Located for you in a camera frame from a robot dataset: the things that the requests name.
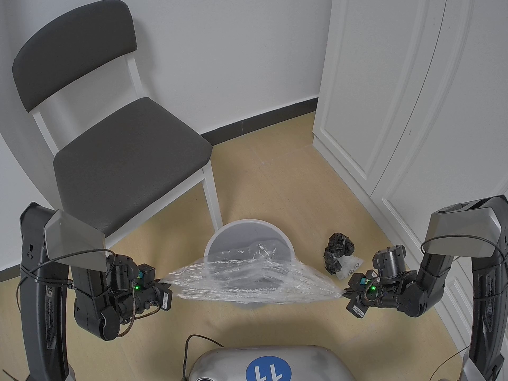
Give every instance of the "floor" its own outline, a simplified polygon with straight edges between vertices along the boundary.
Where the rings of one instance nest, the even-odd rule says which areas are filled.
[[[362,271],[375,251],[390,245],[358,199],[312,146],[314,113],[214,147],[212,165],[224,223],[263,219],[285,232],[298,258],[322,272],[323,250],[334,232],[349,236]],[[114,246],[162,276],[203,255],[213,228],[201,186],[191,189]],[[347,280],[338,282],[346,287]],[[24,379],[28,367],[14,291],[0,283],[0,368]],[[99,340],[73,320],[67,304],[67,349],[78,380],[181,380],[185,339],[200,333],[225,346],[318,344],[332,349],[358,381],[427,381],[457,350],[434,309],[418,319],[371,308],[359,320],[346,299],[246,310],[228,303],[174,298],[169,312],[135,322],[128,336]],[[192,341],[189,363],[213,348]],[[458,379],[459,356],[435,375]],[[3,374],[0,379],[7,379]]]

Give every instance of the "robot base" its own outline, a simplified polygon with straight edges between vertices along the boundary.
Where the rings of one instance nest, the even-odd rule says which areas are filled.
[[[203,354],[189,381],[355,381],[346,365],[318,346],[219,348]]]

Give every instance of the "chair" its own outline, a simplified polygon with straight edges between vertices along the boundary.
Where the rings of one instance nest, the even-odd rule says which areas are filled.
[[[212,145],[145,97],[129,8],[87,4],[56,18],[21,48],[12,67],[25,109],[53,152],[63,209],[102,231],[110,247],[203,182],[215,231],[222,227]],[[83,75],[124,56],[138,99],[58,149],[37,106]]]

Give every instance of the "chair leg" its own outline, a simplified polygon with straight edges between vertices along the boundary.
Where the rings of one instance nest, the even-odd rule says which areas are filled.
[[[217,197],[217,190],[215,189],[215,181],[213,180],[212,164],[211,161],[203,167],[205,179],[203,180],[203,189],[205,189],[206,202],[210,210],[210,217],[215,231],[223,226],[222,217],[220,215],[219,199]]]

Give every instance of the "round bin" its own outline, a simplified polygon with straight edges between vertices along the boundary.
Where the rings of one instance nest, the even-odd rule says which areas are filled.
[[[263,220],[243,219],[232,221],[220,228],[208,241],[205,249],[205,257],[216,252],[228,251],[231,249],[246,248],[256,241],[279,240],[291,251],[295,250],[289,238],[278,227]],[[237,306],[244,308],[257,308],[264,303],[238,303]]]

